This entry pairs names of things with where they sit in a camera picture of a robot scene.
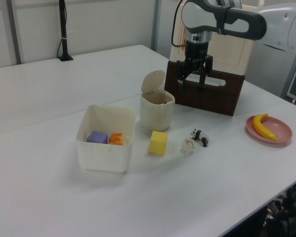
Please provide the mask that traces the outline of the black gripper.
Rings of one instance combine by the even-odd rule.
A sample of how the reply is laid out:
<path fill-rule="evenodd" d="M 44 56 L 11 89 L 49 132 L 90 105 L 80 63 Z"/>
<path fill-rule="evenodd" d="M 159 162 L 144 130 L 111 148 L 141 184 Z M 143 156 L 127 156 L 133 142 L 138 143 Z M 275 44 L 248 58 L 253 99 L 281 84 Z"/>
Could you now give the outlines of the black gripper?
<path fill-rule="evenodd" d="M 185 89 L 186 77 L 197 70 L 200 75 L 198 90 L 204 90 L 205 78 L 213 68 L 213 57 L 208 55 L 211 38 L 212 33 L 209 31 L 196 34 L 186 31 L 185 61 L 176 62 L 176 79 L 181 90 Z"/>

